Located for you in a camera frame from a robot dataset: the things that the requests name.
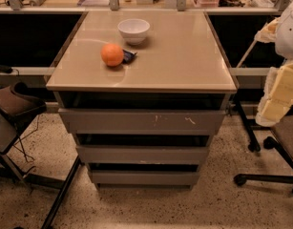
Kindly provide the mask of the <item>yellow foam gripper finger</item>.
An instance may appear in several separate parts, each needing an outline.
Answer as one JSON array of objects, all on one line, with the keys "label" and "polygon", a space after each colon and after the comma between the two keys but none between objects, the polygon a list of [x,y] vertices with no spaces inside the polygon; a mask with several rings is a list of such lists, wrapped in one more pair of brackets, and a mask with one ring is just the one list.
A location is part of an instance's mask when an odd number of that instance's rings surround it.
[{"label": "yellow foam gripper finger", "polygon": [[265,79],[263,97],[258,105],[256,123],[272,127],[293,106],[293,60],[287,60],[279,68],[271,67]]}]

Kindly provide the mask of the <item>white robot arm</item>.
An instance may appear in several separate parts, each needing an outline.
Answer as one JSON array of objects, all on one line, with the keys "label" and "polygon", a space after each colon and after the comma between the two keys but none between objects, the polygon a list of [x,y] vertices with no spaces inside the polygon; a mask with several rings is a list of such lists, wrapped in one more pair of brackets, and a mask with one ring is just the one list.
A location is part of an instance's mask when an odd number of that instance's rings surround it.
[{"label": "white robot arm", "polygon": [[276,54],[285,59],[279,68],[269,69],[256,114],[259,125],[271,127],[293,106],[293,1],[279,18],[264,26],[255,39],[275,42]]}]

